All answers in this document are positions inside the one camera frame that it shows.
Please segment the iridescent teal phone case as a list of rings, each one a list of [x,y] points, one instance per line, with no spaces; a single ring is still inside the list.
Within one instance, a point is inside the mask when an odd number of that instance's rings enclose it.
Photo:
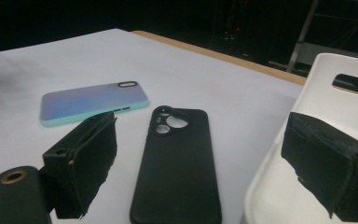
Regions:
[[[148,105],[148,97],[138,82],[109,83],[46,93],[41,98],[39,120],[45,127],[54,127],[104,112],[120,113]]]

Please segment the grey metal stand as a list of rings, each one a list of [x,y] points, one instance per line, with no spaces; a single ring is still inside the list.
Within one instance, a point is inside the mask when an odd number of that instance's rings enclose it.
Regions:
[[[358,58],[358,0],[311,0],[286,71],[311,66],[320,53]]]

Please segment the white plastic container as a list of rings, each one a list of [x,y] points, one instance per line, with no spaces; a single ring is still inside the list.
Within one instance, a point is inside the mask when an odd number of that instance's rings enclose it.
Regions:
[[[330,216],[281,155],[289,115],[322,120],[358,140],[358,59],[316,57],[306,83],[244,198],[247,224],[358,224]]]

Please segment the black phone case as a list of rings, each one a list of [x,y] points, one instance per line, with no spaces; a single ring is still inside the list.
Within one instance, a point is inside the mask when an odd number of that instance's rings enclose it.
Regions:
[[[221,224],[208,115],[157,107],[131,202],[131,224]]]

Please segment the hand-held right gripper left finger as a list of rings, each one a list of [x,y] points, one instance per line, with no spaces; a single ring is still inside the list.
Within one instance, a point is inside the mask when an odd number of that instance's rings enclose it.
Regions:
[[[58,218],[87,214],[117,155],[116,118],[105,112],[82,121],[43,154],[48,207]]]

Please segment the dark equipment with red light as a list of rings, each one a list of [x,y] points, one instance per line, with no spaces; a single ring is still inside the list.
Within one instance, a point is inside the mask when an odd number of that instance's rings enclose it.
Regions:
[[[266,64],[273,49],[281,7],[275,0],[216,0],[210,47]]]

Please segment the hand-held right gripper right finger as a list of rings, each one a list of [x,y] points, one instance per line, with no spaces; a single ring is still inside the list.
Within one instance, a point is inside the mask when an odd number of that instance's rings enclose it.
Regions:
[[[330,216],[358,222],[358,140],[322,120],[292,112],[281,155]]]

